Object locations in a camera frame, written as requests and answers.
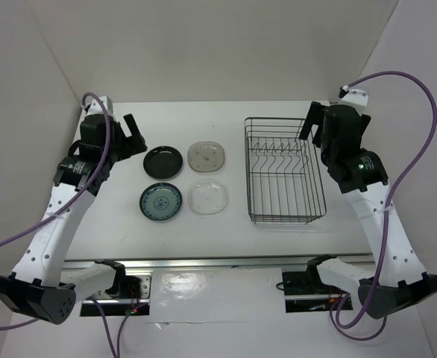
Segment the black round plate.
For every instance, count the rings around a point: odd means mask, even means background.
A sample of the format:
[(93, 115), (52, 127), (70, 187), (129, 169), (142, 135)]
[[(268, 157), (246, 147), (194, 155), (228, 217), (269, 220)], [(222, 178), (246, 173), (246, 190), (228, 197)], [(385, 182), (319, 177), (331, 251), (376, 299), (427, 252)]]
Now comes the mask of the black round plate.
[(157, 180), (171, 179), (183, 167), (181, 153), (171, 146), (163, 145), (151, 149), (143, 160), (145, 172)]

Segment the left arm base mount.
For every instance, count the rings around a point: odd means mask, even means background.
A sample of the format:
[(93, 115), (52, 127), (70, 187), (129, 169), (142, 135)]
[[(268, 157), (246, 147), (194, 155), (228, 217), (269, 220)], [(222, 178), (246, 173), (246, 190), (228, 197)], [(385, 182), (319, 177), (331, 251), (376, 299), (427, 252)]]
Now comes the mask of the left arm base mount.
[(127, 273), (125, 283), (117, 296), (97, 292), (81, 303), (81, 317), (100, 316), (92, 300), (101, 306), (106, 317), (147, 316), (150, 313), (152, 274), (148, 272)]

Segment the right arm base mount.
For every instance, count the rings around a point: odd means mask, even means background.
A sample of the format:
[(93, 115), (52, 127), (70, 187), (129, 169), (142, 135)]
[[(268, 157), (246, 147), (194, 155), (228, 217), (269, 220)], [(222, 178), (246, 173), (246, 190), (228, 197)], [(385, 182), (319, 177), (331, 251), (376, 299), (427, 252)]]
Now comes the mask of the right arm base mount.
[(284, 294), (286, 313), (326, 312), (346, 295), (334, 286), (314, 286), (305, 271), (283, 272), (275, 287)]

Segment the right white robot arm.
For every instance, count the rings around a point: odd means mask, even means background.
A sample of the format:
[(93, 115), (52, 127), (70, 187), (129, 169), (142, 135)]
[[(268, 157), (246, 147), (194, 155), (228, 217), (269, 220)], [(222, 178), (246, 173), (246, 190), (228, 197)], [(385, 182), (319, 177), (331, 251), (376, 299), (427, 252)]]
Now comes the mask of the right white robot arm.
[(313, 292), (335, 286), (357, 300), (374, 319), (416, 305), (437, 293), (437, 274), (430, 274), (418, 259), (392, 200), (389, 177), (380, 157), (361, 146), (371, 121), (346, 104), (311, 103), (300, 139), (317, 127), (313, 144), (321, 161), (339, 185), (357, 215), (376, 271), (344, 263), (335, 255), (322, 255), (307, 263), (305, 283)]

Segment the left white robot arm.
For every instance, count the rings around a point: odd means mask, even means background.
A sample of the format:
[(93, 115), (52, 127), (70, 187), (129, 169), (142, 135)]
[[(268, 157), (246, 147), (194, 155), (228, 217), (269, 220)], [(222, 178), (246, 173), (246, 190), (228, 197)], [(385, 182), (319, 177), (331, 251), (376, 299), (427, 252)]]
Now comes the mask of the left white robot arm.
[(80, 124), (80, 138), (58, 164), (44, 219), (22, 259), (7, 276), (0, 275), (0, 301), (12, 312), (62, 324), (73, 306), (99, 292), (111, 298), (124, 294), (130, 278), (116, 261), (96, 260), (73, 274), (62, 272), (66, 254), (87, 210), (118, 161), (147, 150), (131, 114), (119, 122), (89, 114)]

